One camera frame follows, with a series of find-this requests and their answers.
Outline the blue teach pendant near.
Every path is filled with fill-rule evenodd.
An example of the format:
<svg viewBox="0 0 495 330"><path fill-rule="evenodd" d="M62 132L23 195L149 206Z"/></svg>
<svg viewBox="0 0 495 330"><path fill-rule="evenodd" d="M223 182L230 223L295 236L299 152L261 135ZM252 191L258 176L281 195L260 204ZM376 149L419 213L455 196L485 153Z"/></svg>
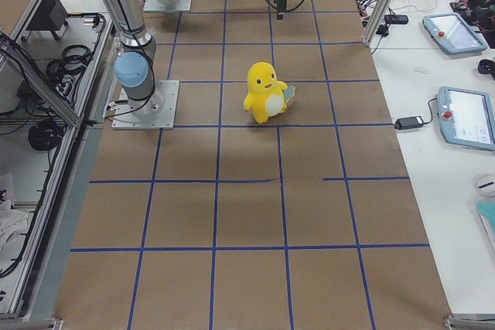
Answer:
<svg viewBox="0 0 495 330"><path fill-rule="evenodd" d="M447 143L494 151L494 113L487 93L440 87L440 132Z"/></svg>

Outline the blue teach pendant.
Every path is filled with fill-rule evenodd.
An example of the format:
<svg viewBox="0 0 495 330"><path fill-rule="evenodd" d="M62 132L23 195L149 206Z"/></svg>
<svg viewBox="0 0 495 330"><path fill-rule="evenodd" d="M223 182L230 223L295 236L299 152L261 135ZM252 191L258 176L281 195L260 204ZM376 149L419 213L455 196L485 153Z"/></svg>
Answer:
<svg viewBox="0 0 495 330"><path fill-rule="evenodd" d="M447 143L494 151L494 113L487 93L440 87L440 132Z"/></svg>
<svg viewBox="0 0 495 330"><path fill-rule="evenodd" d="M457 13L425 16L422 25L431 38L449 54L482 52L487 49L483 38Z"/></svg>

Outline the yellow plush toy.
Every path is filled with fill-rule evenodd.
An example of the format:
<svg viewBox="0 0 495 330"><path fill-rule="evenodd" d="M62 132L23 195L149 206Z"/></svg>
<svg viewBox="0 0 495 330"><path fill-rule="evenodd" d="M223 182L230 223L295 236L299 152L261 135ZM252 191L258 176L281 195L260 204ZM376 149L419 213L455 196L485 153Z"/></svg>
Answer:
<svg viewBox="0 0 495 330"><path fill-rule="evenodd" d="M247 96L244 109L258 124L284 113L295 96L295 86L278 80L274 67L267 62L253 64L247 73Z"/></svg>

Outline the blue teach pendant far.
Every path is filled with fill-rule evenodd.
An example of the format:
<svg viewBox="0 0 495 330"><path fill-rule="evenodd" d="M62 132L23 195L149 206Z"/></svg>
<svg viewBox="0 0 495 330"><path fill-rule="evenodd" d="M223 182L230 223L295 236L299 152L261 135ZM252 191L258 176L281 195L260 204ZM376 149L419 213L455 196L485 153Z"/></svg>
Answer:
<svg viewBox="0 0 495 330"><path fill-rule="evenodd" d="M457 13L425 16L422 25L431 38L449 54L482 52L487 49L483 38Z"/></svg>

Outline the white crumpled cloth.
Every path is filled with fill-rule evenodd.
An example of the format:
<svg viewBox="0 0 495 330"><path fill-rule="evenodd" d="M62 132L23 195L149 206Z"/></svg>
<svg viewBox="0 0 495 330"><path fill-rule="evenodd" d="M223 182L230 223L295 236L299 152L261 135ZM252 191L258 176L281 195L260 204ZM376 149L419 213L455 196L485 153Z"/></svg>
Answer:
<svg viewBox="0 0 495 330"><path fill-rule="evenodd" d="M14 208L14 178L1 175L1 250L28 229L28 213Z"/></svg>

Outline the black power adapter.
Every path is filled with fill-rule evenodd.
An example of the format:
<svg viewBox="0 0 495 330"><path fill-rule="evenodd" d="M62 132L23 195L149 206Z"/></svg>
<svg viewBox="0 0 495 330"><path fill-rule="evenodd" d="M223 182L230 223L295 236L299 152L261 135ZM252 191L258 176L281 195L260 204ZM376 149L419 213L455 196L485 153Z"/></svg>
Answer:
<svg viewBox="0 0 495 330"><path fill-rule="evenodd" d="M400 117L394 122L396 130L409 130L421 128L425 125L421 116Z"/></svg>

